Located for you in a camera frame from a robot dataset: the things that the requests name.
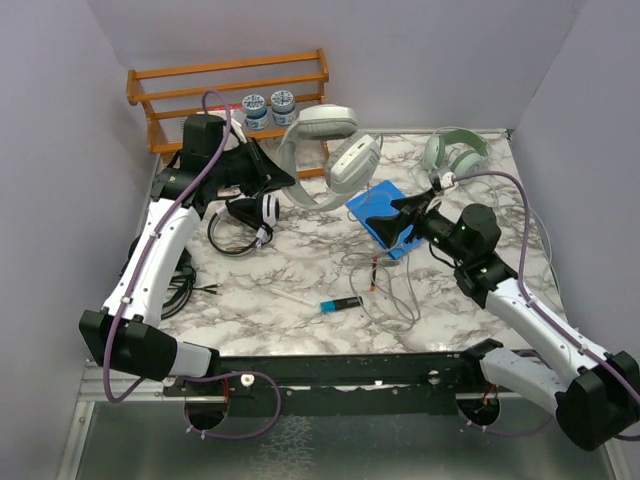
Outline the black blue headphones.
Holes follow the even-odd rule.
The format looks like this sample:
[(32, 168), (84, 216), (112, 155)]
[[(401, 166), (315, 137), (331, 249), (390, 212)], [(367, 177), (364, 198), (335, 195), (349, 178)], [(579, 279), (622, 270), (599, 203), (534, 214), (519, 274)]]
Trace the black blue headphones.
[(197, 287), (196, 282), (197, 272), (192, 265), (192, 255), (187, 249), (184, 249), (167, 288), (170, 295), (165, 295), (161, 311), (162, 319), (169, 319), (181, 312), (190, 301), (194, 291), (202, 291), (212, 295), (218, 294), (218, 284)]

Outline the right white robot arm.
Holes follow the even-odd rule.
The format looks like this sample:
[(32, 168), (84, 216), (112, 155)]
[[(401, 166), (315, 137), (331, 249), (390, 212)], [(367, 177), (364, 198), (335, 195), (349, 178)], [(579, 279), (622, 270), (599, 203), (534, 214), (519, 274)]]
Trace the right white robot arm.
[(487, 341), (459, 367), (461, 383), (481, 391), (505, 387), (552, 414), (565, 435), (592, 451), (639, 421), (639, 365), (626, 352), (611, 354), (540, 302), (522, 276), (496, 253), (501, 236), (494, 211), (466, 206), (457, 221), (442, 215), (428, 191), (396, 199), (393, 216), (371, 216), (382, 244), (424, 239), (454, 262), (458, 288), (511, 326), (542, 358), (540, 363)]

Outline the black white headphones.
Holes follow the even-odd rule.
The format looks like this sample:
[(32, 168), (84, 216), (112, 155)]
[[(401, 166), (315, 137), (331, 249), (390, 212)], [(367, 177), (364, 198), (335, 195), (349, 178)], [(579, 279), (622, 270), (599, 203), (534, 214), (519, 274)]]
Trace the black white headphones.
[[(224, 249), (215, 241), (215, 229), (219, 222), (231, 217), (255, 231), (253, 240), (246, 246)], [(220, 254), (227, 257), (239, 257), (261, 249), (273, 239), (273, 231), (280, 218), (279, 199), (270, 193), (256, 197), (243, 197), (226, 200), (224, 205), (212, 215), (208, 227), (209, 244)]]

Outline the grey white headphones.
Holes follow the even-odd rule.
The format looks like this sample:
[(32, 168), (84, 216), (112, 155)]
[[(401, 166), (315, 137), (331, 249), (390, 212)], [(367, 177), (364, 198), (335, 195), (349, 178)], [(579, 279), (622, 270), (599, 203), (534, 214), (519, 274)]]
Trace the grey white headphones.
[[(340, 140), (342, 144), (329, 155), (323, 167), (326, 199), (320, 201), (305, 189), (297, 170), (296, 152), (302, 140)], [(329, 212), (345, 205), (361, 190), (370, 197), (370, 181), (381, 159), (379, 142), (359, 130), (353, 109), (334, 104), (320, 104), (300, 111), (296, 120), (287, 128), (277, 149), (275, 163), (294, 178), (294, 184), (282, 189), (286, 198), (296, 207), (311, 212)], [(409, 289), (407, 302), (398, 298), (392, 276), (381, 264), (382, 256), (393, 251), (385, 247), (371, 255), (372, 271), (386, 276), (388, 286), (382, 293), (392, 301), (397, 320), (375, 317), (369, 310), (364, 313), (384, 331), (401, 335), (409, 332), (421, 319), (422, 312), (413, 288)]]

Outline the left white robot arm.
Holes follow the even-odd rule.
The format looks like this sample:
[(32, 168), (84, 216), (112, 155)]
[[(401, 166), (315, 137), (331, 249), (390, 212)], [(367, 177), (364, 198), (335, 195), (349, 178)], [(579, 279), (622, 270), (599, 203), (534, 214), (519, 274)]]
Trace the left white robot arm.
[(180, 164), (155, 179), (147, 223), (114, 291), (99, 311), (83, 313), (79, 329), (96, 363), (145, 379), (186, 377), (206, 395), (220, 385), (215, 349), (185, 343), (159, 330), (165, 294), (188, 240), (221, 189), (247, 195), (295, 184), (296, 170), (280, 168), (255, 139), (219, 114), (184, 122)]

